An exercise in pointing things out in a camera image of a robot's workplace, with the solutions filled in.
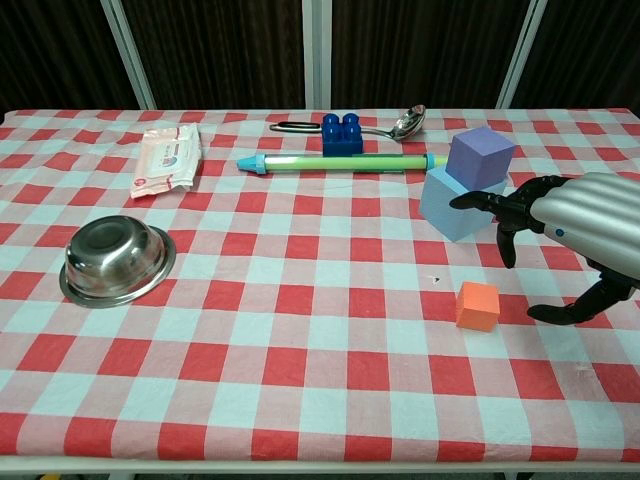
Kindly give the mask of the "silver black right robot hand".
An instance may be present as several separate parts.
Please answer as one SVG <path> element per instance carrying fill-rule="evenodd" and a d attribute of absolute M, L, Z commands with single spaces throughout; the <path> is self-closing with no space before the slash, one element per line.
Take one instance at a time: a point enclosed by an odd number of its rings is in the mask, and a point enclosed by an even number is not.
<path fill-rule="evenodd" d="M 575 178 L 540 176 L 506 196 L 471 191 L 449 205 L 495 216 L 496 243 L 507 268 L 516 263 L 515 235 L 530 230 L 578 253 L 599 271 L 599 281 L 573 303 L 530 307 L 527 314 L 535 320 L 552 325 L 584 323 L 639 289 L 639 183 L 635 180 L 598 172 Z"/>

